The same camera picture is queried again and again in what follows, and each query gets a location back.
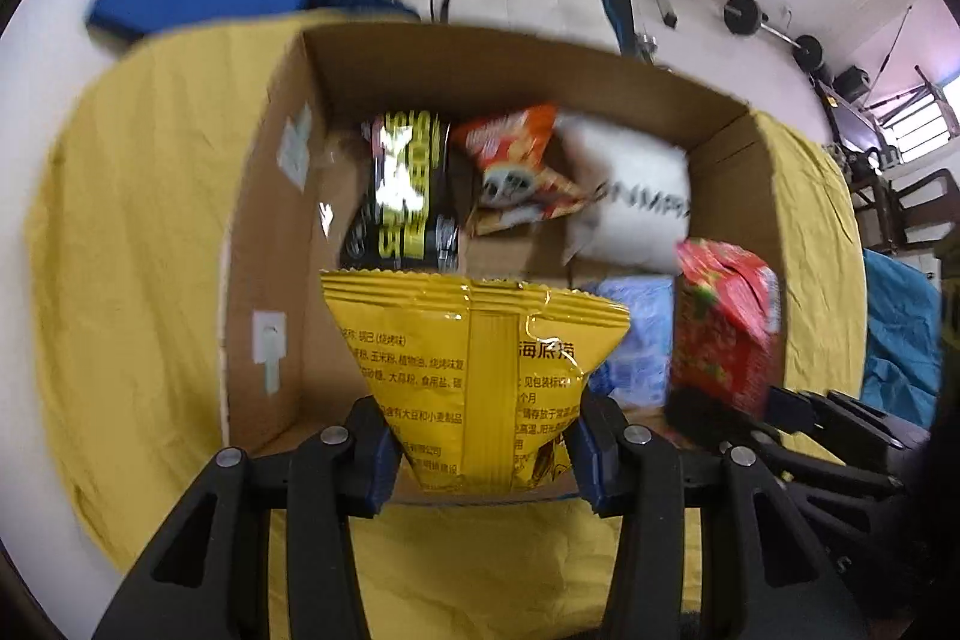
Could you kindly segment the red snack packet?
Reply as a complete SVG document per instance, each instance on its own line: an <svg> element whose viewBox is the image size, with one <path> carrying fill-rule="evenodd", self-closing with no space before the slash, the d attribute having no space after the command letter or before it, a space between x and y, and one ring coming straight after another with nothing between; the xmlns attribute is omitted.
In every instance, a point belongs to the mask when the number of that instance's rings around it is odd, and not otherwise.
<svg viewBox="0 0 960 640"><path fill-rule="evenodd" d="M677 260L670 385L760 417L776 380L778 276L727 242L688 239Z"/></svg>

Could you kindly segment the blue weight bench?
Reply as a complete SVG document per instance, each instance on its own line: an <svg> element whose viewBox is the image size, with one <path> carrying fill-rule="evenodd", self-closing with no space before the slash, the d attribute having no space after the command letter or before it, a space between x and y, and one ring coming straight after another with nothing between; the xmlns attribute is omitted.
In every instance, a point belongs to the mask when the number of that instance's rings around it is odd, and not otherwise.
<svg viewBox="0 0 960 640"><path fill-rule="evenodd" d="M617 37L620 53L625 57L635 57L651 64L656 53L656 41L646 31L638 31L635 26L633 3L631 0L601 0L613 34Z"/></svg>

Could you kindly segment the dark wooden chair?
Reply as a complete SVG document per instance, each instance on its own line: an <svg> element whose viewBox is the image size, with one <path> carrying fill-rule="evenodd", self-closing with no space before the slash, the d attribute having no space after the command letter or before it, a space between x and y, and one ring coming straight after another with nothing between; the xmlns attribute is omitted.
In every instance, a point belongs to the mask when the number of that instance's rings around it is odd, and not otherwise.
<svg viewBox="0 0 960 640"><path fill-rule="evenodd" d="M912 239L911 232L958 226L958 185L949 169L935 169L896 187L875 170L866 152L848 152L848 187L862 247L884 255L926 252L937 239Z"/></svg>

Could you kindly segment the yellow chip bag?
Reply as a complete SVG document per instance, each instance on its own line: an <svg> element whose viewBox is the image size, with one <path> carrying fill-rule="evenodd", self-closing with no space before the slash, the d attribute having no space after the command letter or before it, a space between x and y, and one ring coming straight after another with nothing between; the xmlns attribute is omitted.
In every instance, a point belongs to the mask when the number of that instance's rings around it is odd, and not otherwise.
<svg viewBox="0 0 960 640"><path fill-rule="evenodd" d="M630 328L589 292L402 271L320 291L425 494L503 500L565 479L590 376Z"/></svg>

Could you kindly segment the floor barbell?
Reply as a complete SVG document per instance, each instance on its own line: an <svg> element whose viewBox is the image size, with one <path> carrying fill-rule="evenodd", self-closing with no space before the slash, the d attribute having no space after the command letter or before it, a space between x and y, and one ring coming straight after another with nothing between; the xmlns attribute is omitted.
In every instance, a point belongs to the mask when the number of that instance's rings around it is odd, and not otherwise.
<svg viewBox="0 0 960 640"><path fill-rule="evenodd" d="M794 62L805 74L814 74L825 64L823 46L815 35L791 35L775 28L755 0L726 0L722 8L726 29L737 37L752 37L763 32L791 47Z"/></svg>

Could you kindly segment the yellow tablecloth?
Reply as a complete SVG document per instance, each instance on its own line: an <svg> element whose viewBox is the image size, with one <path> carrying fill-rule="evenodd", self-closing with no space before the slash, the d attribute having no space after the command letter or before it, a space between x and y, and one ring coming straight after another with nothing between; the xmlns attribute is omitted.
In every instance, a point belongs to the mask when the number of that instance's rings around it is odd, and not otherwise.
<svg viewBox="0 0 960 640"><path fill-rule="evenodd" d="M119 567L231 445L224 246L278 60L295 35L332 25L345 23L153 37L85 89L50 153L28 220L37 388L73 510ZM789 244L776 381L855 392L866 273L850 195L827 152L761 115ZM583 292L612 275L568 262L565 239L560 220L473 236L454 271L425 273ZM542 491L477 500L421 492L404 456L394 497L356 523L353 546L376 637L555 638L601 619L617 528L578 497L571 470Z"/></svg>

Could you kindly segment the black shoe shine wipes pack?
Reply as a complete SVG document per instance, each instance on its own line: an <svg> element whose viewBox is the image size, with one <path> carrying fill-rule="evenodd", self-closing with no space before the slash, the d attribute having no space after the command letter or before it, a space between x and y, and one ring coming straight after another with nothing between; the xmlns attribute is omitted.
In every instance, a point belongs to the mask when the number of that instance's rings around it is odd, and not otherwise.
<svg viewBox="0 0 960 640"><path fill-rule="evenodd" d="M436 273L459 266L449 131L431 110L386 112L364 125L370 180L343 239L342 266Z"/></svg>

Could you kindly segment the blue tissue pack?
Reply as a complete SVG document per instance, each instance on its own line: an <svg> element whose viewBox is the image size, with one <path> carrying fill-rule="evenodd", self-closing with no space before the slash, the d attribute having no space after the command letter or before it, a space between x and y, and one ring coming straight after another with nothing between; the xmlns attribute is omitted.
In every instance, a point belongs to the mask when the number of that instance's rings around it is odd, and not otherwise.
<svg viewBox="0 0 960 640"><path fill-rule="evenodd" d="M659 408L669 385L674 339L674 280L669 276L622 276L592 283L587 292L628 308L630 326L590 377L597 395L623 409Z"/></svg>

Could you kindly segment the teal blanket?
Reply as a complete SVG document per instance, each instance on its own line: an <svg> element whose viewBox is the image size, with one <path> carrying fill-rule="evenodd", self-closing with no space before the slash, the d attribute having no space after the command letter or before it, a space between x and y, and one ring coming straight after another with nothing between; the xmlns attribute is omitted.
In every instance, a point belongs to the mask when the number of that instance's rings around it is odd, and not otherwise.
<svg viewBox="0 0 960 640"><path fill-rule="evenodd" d="M940 392L940 298L928 278L874 250L867 286L862 403L929 429Z"/></svg>

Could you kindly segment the orange snack bag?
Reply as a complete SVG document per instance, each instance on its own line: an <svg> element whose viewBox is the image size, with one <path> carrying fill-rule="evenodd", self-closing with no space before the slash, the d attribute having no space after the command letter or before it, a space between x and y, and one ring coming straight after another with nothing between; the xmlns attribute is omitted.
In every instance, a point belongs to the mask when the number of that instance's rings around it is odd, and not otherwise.
<svg viewBox="0 0 960 640"><path fill-rule="evenodd" d="M589 195L545 164L558 107L539 104L500 117L470 120L451 131L451 142L477 169L474 236L571 216Z"/></svg>

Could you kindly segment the brown cardboard box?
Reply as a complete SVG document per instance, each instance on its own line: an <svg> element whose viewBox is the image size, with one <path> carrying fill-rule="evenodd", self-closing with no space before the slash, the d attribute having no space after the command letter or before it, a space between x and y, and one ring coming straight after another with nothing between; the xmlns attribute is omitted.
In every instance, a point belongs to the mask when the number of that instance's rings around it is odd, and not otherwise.
<svg viewBox="0 0 960 640"><path fill-rule="evenodd" d="M317 26L291 39L270 78L224 246L228 443L256 453L295 447L370 390L320 294L363 190L361 124L386 110L470 120L542 101L685 148L693 234L786 273L773 127L736 99L635 58L520 32Z"/></svg>

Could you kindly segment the white pillow pack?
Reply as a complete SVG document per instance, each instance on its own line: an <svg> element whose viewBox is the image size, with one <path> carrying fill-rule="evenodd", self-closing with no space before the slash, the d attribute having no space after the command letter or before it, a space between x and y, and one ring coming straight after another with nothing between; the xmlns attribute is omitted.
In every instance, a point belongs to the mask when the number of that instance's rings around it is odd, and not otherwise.
<svg viewBox="0 0 960 640"><path fill-rule="evenodd" d="M567 110L556 131L574 183L587 195L587 205L566 220L565 259L674 275L692 211L685 151Z"/></svg>

